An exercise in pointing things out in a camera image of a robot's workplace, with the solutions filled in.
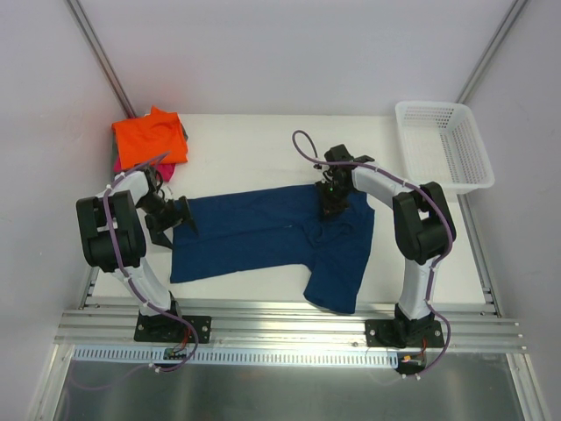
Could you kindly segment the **white plastic basket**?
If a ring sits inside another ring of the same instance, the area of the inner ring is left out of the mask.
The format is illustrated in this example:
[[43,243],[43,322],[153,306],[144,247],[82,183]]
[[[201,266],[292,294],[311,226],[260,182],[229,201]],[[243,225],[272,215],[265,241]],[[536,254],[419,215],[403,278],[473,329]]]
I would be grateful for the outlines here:
[[494,172],[472,110],[461,103],[401,101],[394,107],[406,177],[452,194],[489,189]]

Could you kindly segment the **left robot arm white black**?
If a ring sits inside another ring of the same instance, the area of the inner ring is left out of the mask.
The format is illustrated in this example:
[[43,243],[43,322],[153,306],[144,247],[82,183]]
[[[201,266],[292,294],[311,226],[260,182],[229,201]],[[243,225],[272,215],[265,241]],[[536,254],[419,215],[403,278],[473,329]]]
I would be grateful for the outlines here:
[[166,231],[187,225],[198,233],[188,200],[169,198],[163,178],[151,165],[116,175],[105,190],[76,202],[86,262],[118,279],[137,300],[140,323],[164,340],[178,339],[184,320],[173,294],[157,279],[147,243],[173,248]]

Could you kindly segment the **aluminium mounting rail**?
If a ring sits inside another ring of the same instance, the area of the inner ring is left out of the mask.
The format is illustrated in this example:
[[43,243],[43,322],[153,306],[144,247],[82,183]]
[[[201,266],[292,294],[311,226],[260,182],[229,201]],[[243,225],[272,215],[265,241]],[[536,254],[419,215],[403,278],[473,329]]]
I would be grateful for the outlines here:
[[[211,317],[214,347],[317,350],[363,350],[366,320],[388,319],[389,303],[362,303],[355,314],[336,315],[309,303],[181,299],[187,315]],[[444,304],[450,321],[450,349],[456,353],[526,353],[529,342],[522,322],[502,318],[491,304]],[[62,344],[130,344],[137,307],[128,298],[93,297],[79,310],[62,314],[55,342]]]

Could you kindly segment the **pink folded t-shirt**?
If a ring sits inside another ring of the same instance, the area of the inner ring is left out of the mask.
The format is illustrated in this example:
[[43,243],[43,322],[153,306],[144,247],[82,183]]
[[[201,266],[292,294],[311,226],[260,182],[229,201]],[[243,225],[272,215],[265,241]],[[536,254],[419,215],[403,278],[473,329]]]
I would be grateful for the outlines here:
[[[162,179],[164,182],[170,182],[174,172],[175,172],[175,164],[159,164],[157,166],[157,170],[160,172]],[[113,172],[120,173],[122,172],[122,166],[119,158],[116,158],[115,163],[113,165]]]

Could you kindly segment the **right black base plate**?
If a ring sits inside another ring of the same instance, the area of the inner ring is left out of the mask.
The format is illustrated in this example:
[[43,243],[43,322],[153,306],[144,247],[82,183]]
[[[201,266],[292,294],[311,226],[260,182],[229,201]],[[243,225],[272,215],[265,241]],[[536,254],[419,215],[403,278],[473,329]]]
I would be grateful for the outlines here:
[[365,322],[368,347],[443,348],[444,334],[441,324],[434,319],[408,321],[395,319],[369,319]]

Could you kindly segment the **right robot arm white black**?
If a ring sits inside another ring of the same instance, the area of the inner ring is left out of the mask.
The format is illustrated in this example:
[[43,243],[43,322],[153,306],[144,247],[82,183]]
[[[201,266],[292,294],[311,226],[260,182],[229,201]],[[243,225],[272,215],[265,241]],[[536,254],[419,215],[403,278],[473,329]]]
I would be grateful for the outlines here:
[[395,242],[405,259],[404,280],[394,319],[378,328],[375,337],[386,346],[412,346],[435,321],[431,299],[438,266],[456,239],[444,191],[436,182],[407,182],[371,157],[351,156],[344,145],[332,147],[324,158],[324,180],[316,184],[324,216],[346,210],[352,192],[366,193],[393,212]]

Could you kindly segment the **orange folded t-shirt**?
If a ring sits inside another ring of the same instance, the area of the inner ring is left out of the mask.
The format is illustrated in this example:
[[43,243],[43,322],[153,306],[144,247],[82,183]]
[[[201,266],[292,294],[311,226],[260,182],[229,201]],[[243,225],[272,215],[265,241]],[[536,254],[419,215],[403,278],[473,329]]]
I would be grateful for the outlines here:
[[162,164],[188,161],[188,142],[177,112],[153,106],[149,114],[115,122],[111,129],[122,169],[133,168],[162,154],[166,155]]

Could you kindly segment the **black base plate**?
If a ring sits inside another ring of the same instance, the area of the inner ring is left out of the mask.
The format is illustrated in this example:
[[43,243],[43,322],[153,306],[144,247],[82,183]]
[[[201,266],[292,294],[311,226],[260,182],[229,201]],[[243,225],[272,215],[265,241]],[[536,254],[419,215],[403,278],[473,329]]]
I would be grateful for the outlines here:
[[184,323],[167,316],[138,314],[133,340],[142,343],[181,343],[188,334],[188,343],[195,342],[195,335],[186,324],[194,328],[201,344],[208,344],[211,332],[210,316],[183,316]]
[[395,319],[369,319],[365,322],[368,347],[443,348],[444,334],[441,324],[434,319],[408,321]]

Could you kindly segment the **blue t-shirt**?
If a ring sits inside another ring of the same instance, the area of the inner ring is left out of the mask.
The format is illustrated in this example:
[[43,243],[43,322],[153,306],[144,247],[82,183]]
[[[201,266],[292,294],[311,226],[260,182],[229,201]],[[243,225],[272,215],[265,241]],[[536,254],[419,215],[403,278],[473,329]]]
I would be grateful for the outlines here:
[[195,227],[174,228],[170,281],[303,265],[310,303],[351,315],[373,242],[375,211],[366,194],[352,192],[348,206],[324,218],[316,187],[287,186],[221,196],[189,204]]

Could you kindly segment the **grey folded t-shirt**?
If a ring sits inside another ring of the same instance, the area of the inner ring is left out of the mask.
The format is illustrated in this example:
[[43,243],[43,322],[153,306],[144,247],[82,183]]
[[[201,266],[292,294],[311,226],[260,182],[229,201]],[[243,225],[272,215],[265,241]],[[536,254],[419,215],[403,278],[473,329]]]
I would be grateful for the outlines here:
[[[187,134],[184,126],[182,126],[181,129],[182,129],[182,135],[183,135],[184,142],[188,143],[188,134]],[[111,161],[112,161],[111,172],[113,174],[117,174],[117,173],[113,172],[113,165],[115,163],[115,160],[116,160],[116,158],[119,158],[118,157],[118,149],[117,149],[117,138],[116,138],[115,134],[112,134],[111,140],[112,140],[112,144],[111,144]]]

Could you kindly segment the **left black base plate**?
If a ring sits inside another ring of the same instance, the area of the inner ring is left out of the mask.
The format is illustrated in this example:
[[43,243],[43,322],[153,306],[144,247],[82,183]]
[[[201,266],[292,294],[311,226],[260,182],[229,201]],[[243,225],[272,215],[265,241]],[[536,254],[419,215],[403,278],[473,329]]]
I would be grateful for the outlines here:
[[195,335],[186,324],[194,328],[201,344],[208,344],[211,332],[210,316],[183,316],[184,323],[167,316],[138,314],[133,340],[142,343],[181,343],[188,334],[188,343],[195,342]]

